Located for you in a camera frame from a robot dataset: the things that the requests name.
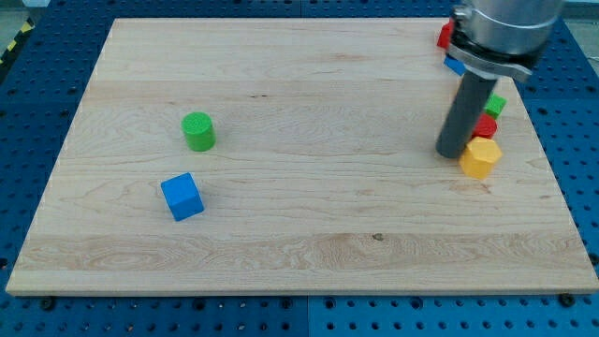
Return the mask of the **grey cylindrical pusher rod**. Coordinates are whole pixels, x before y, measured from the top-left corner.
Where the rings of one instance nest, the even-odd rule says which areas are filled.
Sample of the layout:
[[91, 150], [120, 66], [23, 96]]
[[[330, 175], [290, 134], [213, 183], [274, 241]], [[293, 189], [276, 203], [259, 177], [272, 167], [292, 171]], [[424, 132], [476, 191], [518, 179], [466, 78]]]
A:
[[497, 80], [481, 77], [470, 70], [464, 72], [435, 143], [439, 155], [445, 158], [461, 156]]

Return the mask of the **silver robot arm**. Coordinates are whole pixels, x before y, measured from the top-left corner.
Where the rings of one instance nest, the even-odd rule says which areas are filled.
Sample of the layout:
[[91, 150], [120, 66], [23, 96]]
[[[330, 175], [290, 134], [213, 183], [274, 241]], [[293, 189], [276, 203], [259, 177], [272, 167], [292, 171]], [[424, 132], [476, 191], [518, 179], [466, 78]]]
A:
[[467, 0], [453, 7], [446, 54], [465, 72], [435, 143], [439, 155], [461, 156], [500, 78], [532, 76], [562, 8], [563, 0]]

